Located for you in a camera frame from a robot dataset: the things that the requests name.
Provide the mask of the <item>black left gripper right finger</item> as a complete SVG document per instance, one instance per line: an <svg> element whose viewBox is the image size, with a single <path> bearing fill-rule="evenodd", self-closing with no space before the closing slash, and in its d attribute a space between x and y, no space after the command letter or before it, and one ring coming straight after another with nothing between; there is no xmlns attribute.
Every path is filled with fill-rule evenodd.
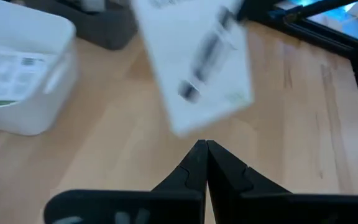
<svg viewBox="0 0 358 224"><path fill-rule="evenodd" d="M358 223L358 195L294 194L208 140L216 223Z"/></svg>

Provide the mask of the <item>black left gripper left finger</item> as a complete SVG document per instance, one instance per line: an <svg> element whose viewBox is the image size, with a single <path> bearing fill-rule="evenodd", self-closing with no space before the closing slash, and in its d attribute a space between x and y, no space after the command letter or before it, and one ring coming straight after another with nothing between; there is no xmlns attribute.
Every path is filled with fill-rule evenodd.
<svg viewBox="0 0 358 224"><path fill-rule="evenodd" d="M207 142L199 140L151 191L67 190L44 208L45 223L203 223Z"/></svg>

